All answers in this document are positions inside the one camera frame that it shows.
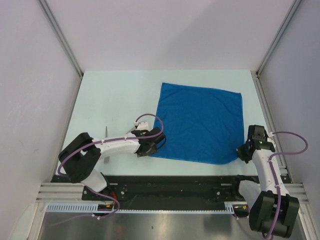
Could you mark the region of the aluminium left corner post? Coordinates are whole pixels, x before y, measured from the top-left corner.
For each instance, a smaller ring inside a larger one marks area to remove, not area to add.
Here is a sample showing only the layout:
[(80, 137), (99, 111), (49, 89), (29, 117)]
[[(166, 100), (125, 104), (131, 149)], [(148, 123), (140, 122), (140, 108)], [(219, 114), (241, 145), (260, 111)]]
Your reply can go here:
[(42, 12), (44, 13), (50, 27), (53, 30), (53, 33), (55, 34), (57, 40), (60, 43), (60, 46), (62, 47), (63, 51), (65, 52), (68, 60), (70, 61), (72, 67), (74, 68), (76, 74), (79, 76), (80, 79), (83, 78), (84, 72), (81, 70), (80, 64), (65, 36), (63, 33), (61, 26), (59, 22), (57, 21), (54, 12), (52, 11), (50, 5), (46, 0), (37, 0), (37, 3), (39, 4)]

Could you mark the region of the blue satin napkin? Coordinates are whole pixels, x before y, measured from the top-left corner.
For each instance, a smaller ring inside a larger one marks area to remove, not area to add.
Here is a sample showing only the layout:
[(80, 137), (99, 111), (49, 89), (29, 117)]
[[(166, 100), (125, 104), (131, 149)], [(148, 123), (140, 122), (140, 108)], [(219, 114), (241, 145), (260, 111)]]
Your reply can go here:
[(154, 126), (166, 143), (156, 158), (225, 165), (244, 144), (243, 98), (222, 89), (162, 83)]

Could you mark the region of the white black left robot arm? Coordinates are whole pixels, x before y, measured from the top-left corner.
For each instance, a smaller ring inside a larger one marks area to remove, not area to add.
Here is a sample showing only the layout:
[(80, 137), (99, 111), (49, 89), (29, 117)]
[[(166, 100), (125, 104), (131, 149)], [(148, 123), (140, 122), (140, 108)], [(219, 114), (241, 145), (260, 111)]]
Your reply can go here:
[(93, 190), (100, 200), (110, 196), (111, 188), (102, 173), (95, 167), (98, 161), (122, 154), (150, 156), (158, 152), (166, 143), (167, 137), (159, 127), (152, 130), (134, 129), (122, 137), (98, 139), (87, 132), (79, 134), (58, 155), (60, 170), (73, 184), (81, 183)]

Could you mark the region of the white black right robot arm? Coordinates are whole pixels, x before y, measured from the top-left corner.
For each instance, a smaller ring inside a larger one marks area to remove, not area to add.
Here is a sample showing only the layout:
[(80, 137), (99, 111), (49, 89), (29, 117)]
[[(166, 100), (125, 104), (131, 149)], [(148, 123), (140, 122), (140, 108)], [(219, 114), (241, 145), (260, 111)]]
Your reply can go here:
[(242, 179), (230, 188), (231, 196), (237, 201), (245, 199), (249, 207), (250, 229), (268, 240), (274, 236), (289, 238), (300, 203), (281, 179), (276, 147), (264, 126), (250, 125), (246, 142), (236, 151), (245, 163), (253, 162), (259, 180)]

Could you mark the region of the aluminium right corner post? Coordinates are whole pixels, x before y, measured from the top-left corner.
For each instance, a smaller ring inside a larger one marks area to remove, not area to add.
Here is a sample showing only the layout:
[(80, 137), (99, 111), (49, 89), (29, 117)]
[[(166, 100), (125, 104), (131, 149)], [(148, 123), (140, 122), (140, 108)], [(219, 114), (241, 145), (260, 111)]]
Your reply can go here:
[(257, 70), (255, 71), (255, 74), (259, 77), (264, 68), (266, 67), (268, 61), (270, 60), (270, 58), (272, 57), (272, 54), (274, 53), (274, 51), (276, 50), (277, 46), (279, 45), (280, 41), (282, 40), (284, 34), (286, 33), (288, 27), (290, 26), (293, 18), (295, 17), (296, 13), (298, 12), (300, 6), (302, 5), (302, 3), (304, 2), (304, 0), (294, 0), (288, 10), (288, 12), (286, 13), (282, 23), (280, 24), (279, 29), (277, 30), (275, 37), (273, 38), (270, 46), (267, 49), (267, 52), (265, 53), (262, 61), (260, 62)]

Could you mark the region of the aluminium corner post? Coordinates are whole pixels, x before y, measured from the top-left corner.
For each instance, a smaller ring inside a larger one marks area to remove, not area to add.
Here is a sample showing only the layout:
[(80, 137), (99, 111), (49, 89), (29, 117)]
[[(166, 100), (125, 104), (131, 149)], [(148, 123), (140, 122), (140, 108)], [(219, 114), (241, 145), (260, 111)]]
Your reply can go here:
[(270, 60), (270, 58), (272, 57), (272, 54), (274, 53), (274, 51), (276, 50), (277, 46), (279, 45), (280, 41), (282, 40), (284, 34), (286, 33), (288, 27), (290, 26), (293, 18), (295, 17), (296, 13), (298, 12), (300, 6), (302, 5), (302, 3), (304, 2), (304, 0), (294, 0), (288, 10), (288, 12), (286, 13), (282, 23), (280, 24), (279, 29), (277, 30), (275, 37), (273, 38), (270, 46), (267, 49), (267, 52), (265, 53), (262, 61), (260, 62), (257, 70), (255, 71), (255, 74), (259, 77), (264, 68), (266, 67), (268, 61)]
[(83, 78), (84, 72), (81, 70), (80, 64), (65, 36), (63, 33), (61, 26), (59, 22), (57, 21), (54, 12), (52, 11), (50, 5), (46, 0), (37, 0), (37, 3), (39, 4), (42, 12), (44, 13), (50, 27), (53, 30), (53, 33), (55, 34), (57, 40), (60, 43), (60, 46), (62, 47), (63, 51), (65, 52), (68, 60), (70, 61), (72, 67), (74, 68), (76, 74), (79, 76), (80, 79)]

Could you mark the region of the aluminium front frame rail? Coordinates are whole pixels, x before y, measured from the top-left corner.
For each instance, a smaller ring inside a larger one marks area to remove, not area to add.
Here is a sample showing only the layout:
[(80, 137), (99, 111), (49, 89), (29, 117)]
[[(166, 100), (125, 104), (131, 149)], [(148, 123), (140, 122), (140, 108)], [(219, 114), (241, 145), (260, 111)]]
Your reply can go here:
[[(309, 202), (302, 183), (285, 183), (284, 186), (292, 197), (298, 198), (302, 204)], [(38, 203), (80, 203), (85, 187), (81, 183), (42, 183), (38, 191)]]

